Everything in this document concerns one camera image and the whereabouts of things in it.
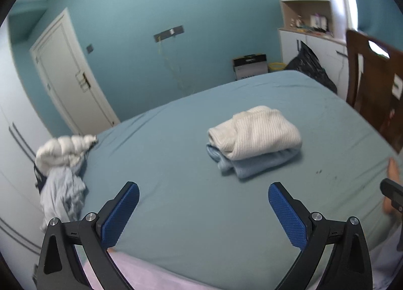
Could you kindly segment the yellow waste bin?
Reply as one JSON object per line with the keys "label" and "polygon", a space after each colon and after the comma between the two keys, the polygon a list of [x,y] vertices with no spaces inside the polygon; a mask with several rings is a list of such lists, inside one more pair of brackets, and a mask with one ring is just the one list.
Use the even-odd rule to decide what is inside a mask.
{"label": "yellow waste bin", "polygon": [[286,68],[287,64],[284,64],[282,62],[271,62],[268,63],[268,70],[270,73],[273,72],[278,72],[281,70],[284,70]]}

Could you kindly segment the light blue bed sheet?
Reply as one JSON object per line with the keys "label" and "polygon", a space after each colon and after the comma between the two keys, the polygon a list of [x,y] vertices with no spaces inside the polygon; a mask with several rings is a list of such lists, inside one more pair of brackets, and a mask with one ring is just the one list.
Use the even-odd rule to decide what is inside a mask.
{"label": "light blue bed sheet", "polygon": [[[208,131],[252,108],[279,111],[300,132],[298,154],[256,172],[230,161]],[[98,136],[83,168],[82,212],[128,181],[140,200],[117,250],[220,289],[274,289],[298,256],[268,202],[280,182],[312,212],[356,216],[370,248],[393,227],[381,180],[391,146],[345,100],[296,72],[234,81],[134,116]]]}

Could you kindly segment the black and white cardboard box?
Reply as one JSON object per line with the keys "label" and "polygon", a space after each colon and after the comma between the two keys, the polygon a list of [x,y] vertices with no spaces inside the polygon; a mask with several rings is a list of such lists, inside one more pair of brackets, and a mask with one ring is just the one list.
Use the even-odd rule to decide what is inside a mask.
{"label": "black and white cardboard box", "polygon": [[232,60],[236,81],[269,72],[266,54],[258,53],[237,57]]}

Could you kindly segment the white and blue knit sweater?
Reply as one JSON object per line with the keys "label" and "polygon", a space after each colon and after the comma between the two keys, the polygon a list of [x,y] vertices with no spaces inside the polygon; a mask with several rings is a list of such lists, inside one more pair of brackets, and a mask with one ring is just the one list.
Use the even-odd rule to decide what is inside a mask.
{"label": "white and blue knit sweater", "polygon": [[208,130],[206,150],[223,174],[249,179],[288,163],[302,148],[298,128],[277,109],[256,106]]}

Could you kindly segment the white puffer jacket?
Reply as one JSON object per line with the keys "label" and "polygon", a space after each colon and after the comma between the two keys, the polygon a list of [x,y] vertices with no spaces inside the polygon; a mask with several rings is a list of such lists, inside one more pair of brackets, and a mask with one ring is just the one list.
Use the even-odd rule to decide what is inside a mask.
{"label": "white puffer jacket", "polygon": [[75,167],[97,143],[98,138],[92,134],[52,138],[37,150],[35,166],[45,176],[53,167]]}

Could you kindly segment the white cabinet unit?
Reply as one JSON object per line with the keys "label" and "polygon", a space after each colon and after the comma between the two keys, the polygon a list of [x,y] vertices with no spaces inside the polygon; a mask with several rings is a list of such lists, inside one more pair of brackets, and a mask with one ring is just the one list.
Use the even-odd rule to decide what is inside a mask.
{"label": "white cabinet unit", "polygon": [[306,44],[333,81],[338,96],[348,93],[346,32],[357,29],[356,0],[280,0],[283,27],[279,28],[284,64]]}

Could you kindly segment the grey crumpled cloth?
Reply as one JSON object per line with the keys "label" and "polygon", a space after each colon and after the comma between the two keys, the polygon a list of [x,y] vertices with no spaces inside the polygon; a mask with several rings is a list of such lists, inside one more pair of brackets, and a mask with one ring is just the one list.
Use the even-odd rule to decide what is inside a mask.
{"label": "grey crumpled cloth", "polygon": [[79,219],[87,190],[81,178],[84,162],[82,157],[73,167],[58,166],[50,169],[40,192],[40,204],[44,214],[40,230],[43,233],[53,218],[58,218],[63,223]]}

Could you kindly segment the dark wooden chair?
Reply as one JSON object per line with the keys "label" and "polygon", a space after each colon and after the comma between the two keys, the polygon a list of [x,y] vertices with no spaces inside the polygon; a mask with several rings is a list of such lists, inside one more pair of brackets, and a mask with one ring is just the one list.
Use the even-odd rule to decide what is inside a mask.
{"label": "dark wooden chair", "polygon": [[397,151],[402,150],[402,51],[352,29],[347,104]]}

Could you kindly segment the black plastic bag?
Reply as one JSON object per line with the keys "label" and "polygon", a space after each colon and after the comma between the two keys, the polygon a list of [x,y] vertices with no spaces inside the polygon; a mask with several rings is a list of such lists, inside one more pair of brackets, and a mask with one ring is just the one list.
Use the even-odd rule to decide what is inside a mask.
{"label": "black plastic bag", "polygon": [[338,92],[336,84],[331,81],[326,70],[320,65],[320,61],[316,54],[303,41],[300,41],[298,55],[288,63],[285,69],[301,72],[317,81],[325,88],[328,88],[333,93],[336,94]]}

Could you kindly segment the wall power strip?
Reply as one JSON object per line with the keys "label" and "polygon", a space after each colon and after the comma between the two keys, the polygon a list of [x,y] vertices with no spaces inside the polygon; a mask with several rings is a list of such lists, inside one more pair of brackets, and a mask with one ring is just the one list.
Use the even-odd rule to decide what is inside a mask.
{"label": "wall power strip", "polygon": [[167,29],[163,32],[160,32],[158,34],[154,35],[154,40],[156,43],[159,43],[161,41],[164,41],[165,39],[177,36],[179,34],[184,33],[184,27],[182,25],[177,26],[177,27],[172,27],[170,29]]}

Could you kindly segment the white room door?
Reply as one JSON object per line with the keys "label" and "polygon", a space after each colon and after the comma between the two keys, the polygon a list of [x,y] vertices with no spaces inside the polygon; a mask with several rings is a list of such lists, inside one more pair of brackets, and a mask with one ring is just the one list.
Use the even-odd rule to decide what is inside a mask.
{"label": "white room door", "polygon": [[29,52],[47,94],[74,134],[99,134],[120,123],[85,58],[68,9]]}

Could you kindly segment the white wardrobe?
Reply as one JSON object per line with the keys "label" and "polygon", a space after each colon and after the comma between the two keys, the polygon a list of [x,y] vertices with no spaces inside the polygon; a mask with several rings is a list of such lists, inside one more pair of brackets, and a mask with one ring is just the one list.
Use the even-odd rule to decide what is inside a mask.
{"label": "white wardrobe", "polygon": [[25,287],[33,284],[43,233],[35,151],[50,138],[14,63],[8,22],[1,25],[1,254]]}

